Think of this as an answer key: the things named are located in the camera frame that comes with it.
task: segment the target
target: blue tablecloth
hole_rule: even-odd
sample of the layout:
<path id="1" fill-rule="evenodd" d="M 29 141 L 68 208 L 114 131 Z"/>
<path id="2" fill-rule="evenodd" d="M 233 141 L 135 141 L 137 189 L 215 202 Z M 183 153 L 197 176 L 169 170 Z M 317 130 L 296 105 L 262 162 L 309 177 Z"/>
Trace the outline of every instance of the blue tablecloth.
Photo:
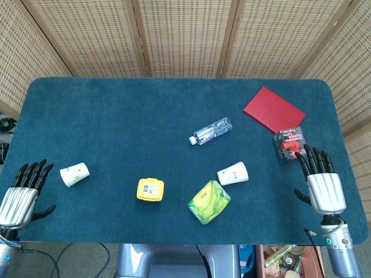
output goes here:
<path id="1" fill-rule="evenodd" d="M 54 163 L 37 209 L 55 212 L 22 231 L 23 240 L 309 244 L 304 228 L 321 216 L 299 201 L 296 161 L 279 163 L 272 133 L 242 112 L 262 86 L 307 114 L 308 144 L 325 149 L 343 183 L 343 218 L 355 243 L 368 233 L 329 87 L 320 80 L 42 78 L 27 93 L 1 175 L 0 196 L 24 163 Z M 233 129 L 205 145 L 189 136 L 222 117 Z M 232 201 L 201 225 L 188 201 L 216 172 L 243 161 L 249 181 L 225 186 Z M 85 162 L 90 177 L 67 188 L 59 169 Z M 159 203 L 138 200 L 141 178 L 165 182 Z"/>

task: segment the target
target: white paper cup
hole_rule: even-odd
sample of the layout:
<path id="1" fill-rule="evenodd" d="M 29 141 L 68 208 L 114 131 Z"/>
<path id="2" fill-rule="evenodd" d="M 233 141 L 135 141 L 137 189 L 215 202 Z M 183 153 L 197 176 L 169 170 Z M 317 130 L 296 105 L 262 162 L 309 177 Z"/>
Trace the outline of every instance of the white paper cup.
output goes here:
<path id="1" fill-rule="evenodd" d="M 68 186 L 73 186 L 76 182 L 79 182 L 83 178 L 90 175 L 88 168 L 85 163 L 76 164 L 64 169 L 60 169 L 59 173 L 62 177 L 63 182 Z"/>
<path id="2" fill-rule="evenodd" d="M 248 171 L 243 162 L 238 162 L 218 172 L 220 185 L 234 184 L 249 179 Z"/>

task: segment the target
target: wicker panel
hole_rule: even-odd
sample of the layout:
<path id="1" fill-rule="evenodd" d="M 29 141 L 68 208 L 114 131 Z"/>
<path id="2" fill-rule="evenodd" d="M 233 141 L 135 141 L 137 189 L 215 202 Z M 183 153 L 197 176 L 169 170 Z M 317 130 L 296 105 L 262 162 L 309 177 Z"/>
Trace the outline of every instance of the wicker panel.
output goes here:
<path id="1" fill-rule="evenodd" d="M 346 140 L 363 208 L 371 222 L 371 128 L 358 136 Z"/>
<path id="2" fill-rule="evenodd" d="M 226 77 L 290 77 L 341 3 L 245 1 Z"/>
<path id="3" fill-rule="evenodd" d="M 141 76 L 124 0 L 29 0 L 27 6 L 73 74 Z"/>
<path id="4" fill-rule="evenodd" d="M 140 0 L 154 76 L 216 77 L 231 0 Z"/>
<path id="5" fill-rule="evenodd" d="M 363 0 L 304 75 L 330 85 L 344 132 L 371 119 L 371 1 Z"/>
<path id="6" fill-rule="evenodd" d="M 0 34 L 0 101 L 16 117 L 31 81 L 68 72 L 13 1 L 0 0 Z"/>

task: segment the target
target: green snack package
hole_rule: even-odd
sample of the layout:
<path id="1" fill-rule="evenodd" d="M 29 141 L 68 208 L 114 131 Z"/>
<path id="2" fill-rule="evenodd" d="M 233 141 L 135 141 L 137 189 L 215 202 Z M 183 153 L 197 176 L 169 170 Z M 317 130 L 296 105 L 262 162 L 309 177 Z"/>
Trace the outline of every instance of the green snack package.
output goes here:
<path id="1" fill-rule="evenodd" d="M 217 181 L 209 181 L 188 203 L 188 208 L 207 224 L 217 217 L 231 201 L 231 197 Z"/>

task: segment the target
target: plastic water bottle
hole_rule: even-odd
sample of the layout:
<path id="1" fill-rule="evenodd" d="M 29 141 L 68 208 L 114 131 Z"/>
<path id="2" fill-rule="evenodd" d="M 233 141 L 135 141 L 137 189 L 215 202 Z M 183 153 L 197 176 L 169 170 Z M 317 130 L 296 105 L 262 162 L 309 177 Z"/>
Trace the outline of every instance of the plastic water bottle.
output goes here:
<path id="1" fill-rule="evenodd" d="M 212 123 L 209 126 L 205 126 L 203 129 L 195 131 L 193 136 L 190 137 L 190 143 L 195 145 L 202 145 L 211 139 L 226 133 L 232 129 L 231 121 L 228 118 L 222 118 Z"/>

